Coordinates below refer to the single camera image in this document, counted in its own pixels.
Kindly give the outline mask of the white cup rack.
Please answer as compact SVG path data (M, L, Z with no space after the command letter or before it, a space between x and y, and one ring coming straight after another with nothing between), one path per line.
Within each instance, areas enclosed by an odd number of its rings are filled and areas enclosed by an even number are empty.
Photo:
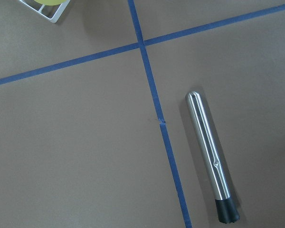
M69 5L70 0L65 0L62 4L55 6L42 5L35 0L19 0L19 2L51 23L56 23Z

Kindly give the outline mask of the yellow cup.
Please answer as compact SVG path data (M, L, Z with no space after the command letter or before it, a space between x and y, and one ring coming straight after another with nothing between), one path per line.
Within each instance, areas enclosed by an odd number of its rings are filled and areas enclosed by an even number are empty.
M35 0L35 2L42 5L55 6L62 4L63 2L65 2L65 0Z

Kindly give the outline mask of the steel muddler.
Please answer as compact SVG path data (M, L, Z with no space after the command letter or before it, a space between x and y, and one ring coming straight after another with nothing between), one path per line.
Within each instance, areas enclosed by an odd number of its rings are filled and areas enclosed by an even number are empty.
M186 102L214 194L218 219L224 224L234 223L240 215L230 194L202 98L198 92L191 91L186 95Z

